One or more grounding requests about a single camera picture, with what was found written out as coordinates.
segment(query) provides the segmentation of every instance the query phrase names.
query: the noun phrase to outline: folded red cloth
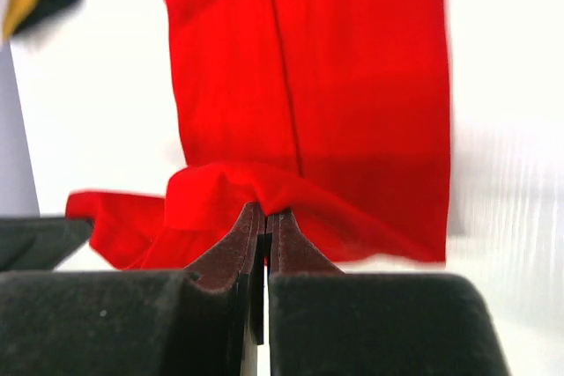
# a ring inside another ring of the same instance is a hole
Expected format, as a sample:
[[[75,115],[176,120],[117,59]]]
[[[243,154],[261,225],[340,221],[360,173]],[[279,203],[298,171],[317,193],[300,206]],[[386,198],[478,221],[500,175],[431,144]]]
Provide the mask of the folded red cloth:
[[[165,1],[189,167],[164,200],[71,195],[96,250],[122,269],[182,267],[258,201],[292,207],[333,261],[444,261],[443,0]]]

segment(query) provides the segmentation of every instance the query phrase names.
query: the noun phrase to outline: red cloth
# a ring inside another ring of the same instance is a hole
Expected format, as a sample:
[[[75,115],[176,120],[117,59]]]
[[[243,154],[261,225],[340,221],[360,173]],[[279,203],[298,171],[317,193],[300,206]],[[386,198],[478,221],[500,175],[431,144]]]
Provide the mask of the red cloth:
[[[183,267],[244,203],[292,207],[333,261],[445,259],[449,65],[443,0],[166,0],[189,167],[166,198],[85,192],[121,269]]]

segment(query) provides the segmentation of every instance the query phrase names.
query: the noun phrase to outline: red garment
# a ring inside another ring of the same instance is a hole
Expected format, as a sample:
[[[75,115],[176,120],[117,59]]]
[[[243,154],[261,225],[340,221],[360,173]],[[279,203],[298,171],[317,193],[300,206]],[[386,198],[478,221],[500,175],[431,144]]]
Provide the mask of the red garment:
[[[333,261],[445,258],[443,0],[166,0],[189,167],[164,199],[69,198],[118,268],[183,267],[244,203],[292,207]]]

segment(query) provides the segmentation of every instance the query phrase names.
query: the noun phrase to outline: white table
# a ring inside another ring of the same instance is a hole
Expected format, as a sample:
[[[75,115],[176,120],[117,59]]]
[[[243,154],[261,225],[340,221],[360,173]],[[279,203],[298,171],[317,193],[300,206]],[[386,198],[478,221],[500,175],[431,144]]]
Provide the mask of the white table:
[[[447,5],[466,230],[447,270],[485,295],[514,375],[564,374],[564,2]],[[12,52],[41,213],[77,188],[164,193],[184,160],[162,0],[84,0]],[[104,267],[85,257],[63,267]]]

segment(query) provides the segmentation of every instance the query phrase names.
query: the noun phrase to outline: red fabric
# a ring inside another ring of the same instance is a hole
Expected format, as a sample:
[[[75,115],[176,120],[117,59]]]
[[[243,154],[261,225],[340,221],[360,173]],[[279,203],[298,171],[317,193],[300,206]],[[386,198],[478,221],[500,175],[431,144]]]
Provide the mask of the red fabric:
[[[244,203],[292,207],[333,261],[445,258],[443,0],[166,0],[189,167],[164,199],[85,192],[69,217],[121,269],[182,267]]]

